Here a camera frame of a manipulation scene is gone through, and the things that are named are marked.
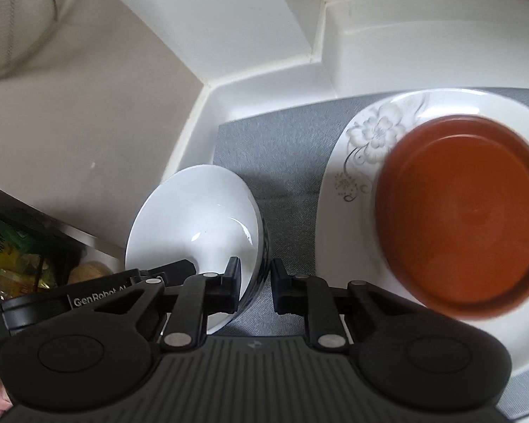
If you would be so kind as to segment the yellow green snack packet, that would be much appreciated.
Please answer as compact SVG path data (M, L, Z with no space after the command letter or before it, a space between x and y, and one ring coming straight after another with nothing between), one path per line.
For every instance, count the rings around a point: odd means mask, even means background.
M0 220L0 296L2 300L57 287L49 261L37 241Z

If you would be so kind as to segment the orange round plate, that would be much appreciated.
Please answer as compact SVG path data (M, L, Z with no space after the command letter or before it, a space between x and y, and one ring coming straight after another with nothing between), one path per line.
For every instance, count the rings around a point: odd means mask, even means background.
M529 298L529 143L484 117L403 136L376 181L379 248L427 307L489 318Z

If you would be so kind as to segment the white bowl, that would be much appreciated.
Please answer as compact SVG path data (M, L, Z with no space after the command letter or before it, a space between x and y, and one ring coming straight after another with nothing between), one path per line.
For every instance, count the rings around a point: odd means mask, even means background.
M247 184L216 165L197 165L160 184L137 214L126 269L151 269L180 260L200 273L223 273L231 257L242 264L240 307L250 306L266 279L265 224Z

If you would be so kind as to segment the white floral square plate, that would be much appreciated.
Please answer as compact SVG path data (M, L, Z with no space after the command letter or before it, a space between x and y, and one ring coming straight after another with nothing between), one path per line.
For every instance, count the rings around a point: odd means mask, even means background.
M352 280L364 280L399 296L424 305L399 283L388 268L379 248L375 216L376 181L383 163L399 140L426 122L448 116L484 117L508 127L529 143L529 108L501 101L461 104L457 94L434 89L433 106L415 106L414 118L404 127L388 116L367 117L347 127L347 141L333 148L318 203L316 218L316 270L330 284L341 287ZM529 298L506 313L489 318L460 318L471 326L495 336L507 349L515 373L529 370Z

